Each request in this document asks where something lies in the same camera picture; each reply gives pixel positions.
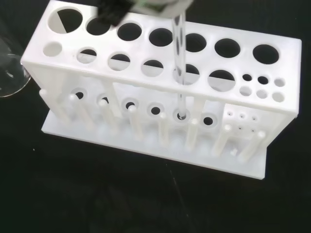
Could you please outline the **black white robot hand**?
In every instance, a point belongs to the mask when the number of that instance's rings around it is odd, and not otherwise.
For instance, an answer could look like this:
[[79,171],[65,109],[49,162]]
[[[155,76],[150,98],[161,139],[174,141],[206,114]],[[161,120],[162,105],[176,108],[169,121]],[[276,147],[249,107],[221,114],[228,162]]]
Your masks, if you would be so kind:
[[100,0],[97,15],[102,22],[118,26],[129,12],[175,18],[191,4],[191,0]]

